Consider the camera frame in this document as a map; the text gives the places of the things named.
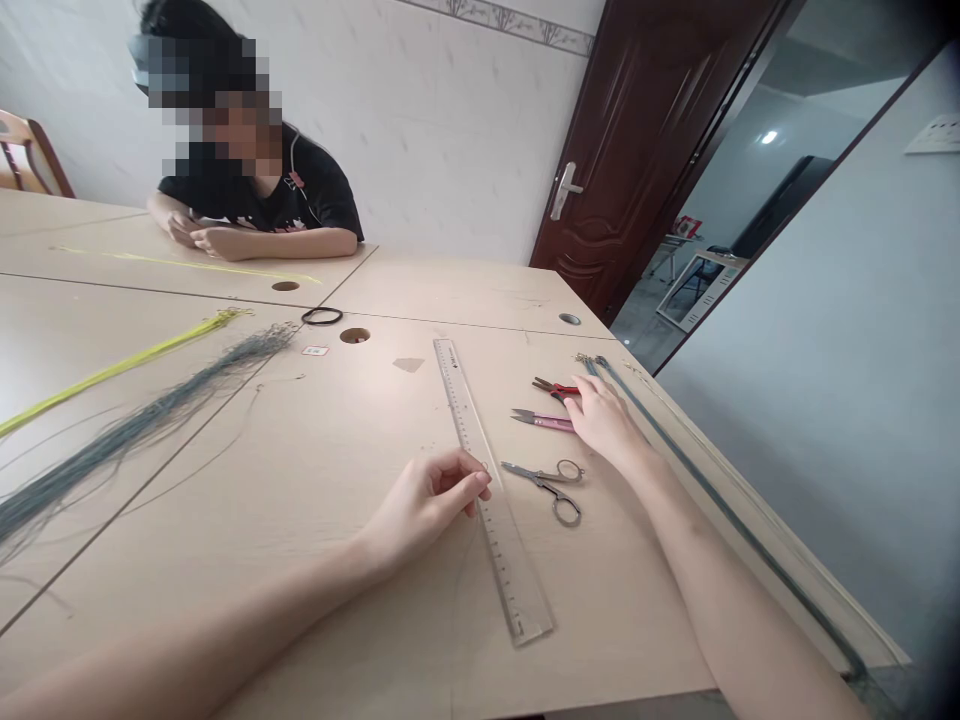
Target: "black t-shirt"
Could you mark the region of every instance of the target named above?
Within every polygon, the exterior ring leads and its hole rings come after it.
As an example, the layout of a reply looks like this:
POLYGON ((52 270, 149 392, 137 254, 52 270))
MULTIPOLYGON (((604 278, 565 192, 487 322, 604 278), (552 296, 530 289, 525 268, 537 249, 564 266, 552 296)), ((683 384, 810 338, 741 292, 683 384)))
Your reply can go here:
POLYGON ((159 190, 214 220, 264 232, 343 228, 363 242, 350 183, 327 151, 301 135, 293 147, 296 173, 291 174, 290 146, 296 137, 297 131, 284 124, 283 176, 269 197, 258 197, 250 178, 225 172, 165 177, 159 190))

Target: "yellow cord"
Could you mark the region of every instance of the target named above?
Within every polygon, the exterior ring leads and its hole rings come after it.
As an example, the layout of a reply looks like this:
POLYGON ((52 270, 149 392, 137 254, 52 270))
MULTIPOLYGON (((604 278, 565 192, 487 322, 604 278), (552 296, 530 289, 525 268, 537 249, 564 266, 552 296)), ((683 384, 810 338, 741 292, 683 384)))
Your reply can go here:
POLYGON ((209 320, 204 320, 202 323, 197 325, 193 330, 178 335, 175 338, 171 338, 165 342, 160 343, 159 345, 154 345, 149 350, 144 350, 141 353, 137 353, 132 357, 127 358, 121 362, 118 362, 116 365, 108 367, 106 370, 98 372, 96 375, 91 375, 86 380, 78 382, 76 385, 73 385, 61 393, 49 397, 46 400, 38 402, 33 407, 25 410, 24 412, 16 415, 5 423, 0 424, 0 438, 9 433, 13 432, 17 428, 26 425, 28 422, 33 420, 38 415, 45 413, 52 407, 59 405, 65 400, 69 400, 74 395, 82 393, 89 387, 93 387, 97 383, 101 383, 104 380, 109 380, 112 377, 125 373, 127 370, 132 370, 139 365, 143 365, 151 360, 155 360, 162 355, 170 352, 171 350, 176 349, 180 345, 183 345, 186 342, 195 340, 199 337, 206 335, 207 333, 213 332, 214 330, 223 327, 228 322, 233 320, 233 318, 238 315, 252 315, 253 313, 250 310, 242 310, 239 308, 230 308, 229 310, 221 310, 217 313, 216 317, 210 318, 209 320))
POLYGON ((315 277, 310 277, 309 275, 298 275, 297 273, 268 272, 266 270, 244 270, 243 268, 223 267, 221 265, 210 265, 209 263, 188 263, 180 262, 179 260, 148 258, 143 255, 133 255, 132 253, 102 253, 92 250, 77 250, 75 248, 68 248, 62 245, 58 246, 57 250, 64 250, 66 252, 72 252, 78 255, 102 255, 103 257, 112 257, 116 258, 117 260, 145 260, 147 262, 158 262, 163 265, 179 265, 180 267, 199 268, 200 270, 219 270, 220 272, 233 272, 240 273, 241 275, 259 275, 260 277, 272 277, 280 280, 299 280, 301 282, 312 282, 318 285, 323 284, 321 280, 317 280, 315 277))

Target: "black hair tie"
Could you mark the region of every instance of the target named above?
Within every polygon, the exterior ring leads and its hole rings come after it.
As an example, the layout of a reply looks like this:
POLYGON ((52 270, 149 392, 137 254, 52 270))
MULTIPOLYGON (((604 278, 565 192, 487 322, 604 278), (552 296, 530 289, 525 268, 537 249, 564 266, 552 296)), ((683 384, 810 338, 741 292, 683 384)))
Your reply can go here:
POLYGON ((336 322, 340 322, 340 319, 343 318, 343 312, 337 310, 336 308, 325 308, 322 305, 315 307, 313 310, 307 310, 303 315, 300 316, 300 319, 307 325, 333 325, 336 322), (335 312, 337 316, 332 320, 311 320, 314 313, 318 312, 335 312))

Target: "wooden table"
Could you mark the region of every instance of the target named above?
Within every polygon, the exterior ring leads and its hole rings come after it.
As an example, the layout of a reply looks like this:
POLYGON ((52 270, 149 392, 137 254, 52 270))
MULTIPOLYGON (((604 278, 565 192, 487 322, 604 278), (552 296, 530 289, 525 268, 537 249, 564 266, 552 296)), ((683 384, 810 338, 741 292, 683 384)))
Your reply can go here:
MULTIPOLYGON (((261 276, 97 255, 130 252, 124 243, 133 238, 155 258, 178 259, 164 254, 179 250, 146 220, 0 241, 5 271, 12 262, 21 272, 71 281, 0 275, 0 300, 15 308, 0 323, 0 342, 15 348, 2 369, 18 379, 4 388, 0 412, 19 412, 183 332, 222 308, 217 298, 259 300, 250 305, 256 315, 98 386, 11 436, 0 446, 0 464, 71 423, 120 406, 56 436, 48 459, 25 456, 12 475, 0 474, 0 491, 88 441, 97 423, 181 381, 238 336, 295 320, 314 302, 288 293, 294 299, 285 302, 295 307, 277 305, 276 291, 263 290, 261 276), (28 238, 44 241, 31 247, 28 238), (72 253, 82 261, 64 260, 68 251, 48 249, 55 244, 86 253, 72 253), (99 286, 119 284, 118 278, 165 292, 99 286)), ((521 650, 512 647, 484 539, 476 524, 460 519, 424 558, 318 625, 225 715, 490 718, 714 687, 653 529, 622 478, 575 436, 509 419, 513 407, 558 410, 530 382, 534 375, 563 380, 583 372, 574 360, 579 352, 610 360, 869 665, 906 659, 649 374, 628 366, 635 361, 626 349, 554 273, 385 250, 356 263, 352 274, 336 262, 231 267, 305 273, 307 265, 326 274, 328 287, 343 283, 327 300, 348 311, 342 322, 302 327, 293 345, 225 404, 210 403, 175 436, 124 463, 108 485, 57 516, 0 568, 0 620, 16 620, 0 638, 0 691, 144 624, 243 591, 356 532, 412 455, 456 444, 433 354, 439 337, 457 346, 498 460, 551 468, 570 458, 588 472, 583 486, 570 491, 583 510, 574 530, 561 527, 550 499, 522 478, 504 475, 497 488, 509 498, 556 631, 521 650), (557 322, 560 312, 578 315, 581 325, 557 322), (351 327, 368 330, 370 339, 341 342, 351 327), (301 354, 309 345, 330 350, 323 357, 301 354), (137 492, 128 510, 136 509, 94 537, 137 492)), ((847 669, 650 425, 635 419, 771 594, 838 670, 847 669)))
MULTIPOLYGON (((409 457, 456 444, 433 356, 437 337, 457 346, 496 459, 550 468, 570 458, 588 472, 584 486, 570 490, 583 510, 575 530, 556 522, 549 498, 531 483, 505 474, 499 489, 550 599, 556 632, 513 649, 483 538, 475 524, 458 521, 420 562, 322 622, 253 683, 230 717, 507 717, 714 687, 653 529, 622 479, 576 437, 509 418, 514 406, 556 410, 530 380, 580 371, 578 352, 603 354, 629 377, 868 661, 890 662, 869 629, 842 612, 783 538, 756 509, 751 513, 715 450, 681 430, 679 411, 657 398, 655 381, 624 366, 631 358, 617 341, 348 316, 336 327, 301 329, 293 347, 228 403, 142 499, 174 488, 240 441, 189 482, 111 525, 58 579, 52 589, 70 612, 41 602, 13 626, 0 642, 0 685, 14 686, 144 623, 242 591, 356 532, 409 457), (341 342, 340 332, 352 326, 371 338, 341 342), (308 345, 330 351, 302 355, 308 345), (423 363, 407 372, 395 365, 398 359, 423 363)), ((682 466, 674 467, 764 584, 831 662, 846 669, 682 466)))
POLYGON ((311 308, 376 250, 332 260, 229 263, 173 242, 149 215, 0 239, 0 272, 311 308))
MULTIPOLYGON (((231 304, 82 283, 0 275, 0 418, 13 417, 96 372, 176 337, 231 304)), ((298 319, 290 308, 256 306, 194 343, 101 383, 0 439, 0 494, 89 443, 114 420, 150 402, 215 360, 229 346, 275 322, 298 319), (22 453, 43 443, 36 450, 22 453)), ((224 387, 236 390, 243 378, 224 387)), ((163 442, 87 480, 103 486, 57 515, 14 559, 0 566, 0 628, 29 603, 229 399, 207 403, 163 442)), ((6 557, 12 545, 0 548, 6 557)), ((56 591, 47 599, 57 602, 56 591)))
POLYGON ((146 212, 143 208, 0 190, 0 236, 73 227, 146 212))
POLYGON ((329 304, 346 312, 610 339, 613 335, 552 270, 383 248, 329 304), (580 325, 561 320, 580 319, 580 325))

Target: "hand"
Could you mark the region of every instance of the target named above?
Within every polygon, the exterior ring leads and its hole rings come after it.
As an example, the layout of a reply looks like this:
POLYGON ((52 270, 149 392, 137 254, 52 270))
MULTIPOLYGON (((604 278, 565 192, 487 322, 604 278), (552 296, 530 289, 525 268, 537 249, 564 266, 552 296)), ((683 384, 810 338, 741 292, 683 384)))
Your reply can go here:
POLYGON ((612 387, 597 377, 574 375, 582 404, 566 398, 573 429, 591 448, 613 465, 628 461, 631 450, 646 447, 647 440, 627 413, 627 404, 612 387))
POLYGON ((193 238, 190 237, 190 233, 202 229, 199 223, 197 223, 192 217, 186 215, 185 213, 180 212, 179 210, 174 210, 169 215, 167 215, 166 230, 167 233, 176 240, 178 243, 184 247, 193 248, 195 247, 193 238))
POLYGON ((474 518, 474 500, 490 499, 490 475, 466 450, 407 463, 383 504, 360 532, 378 570, 396 570, 426 550, 463 512, 474 518))
POLYGON ((192 244, 210 257, 228 262, 249 260, 257 256, 253 236, 260 233, 238 228, 215 226, 199 228, 190 233, 192 244))

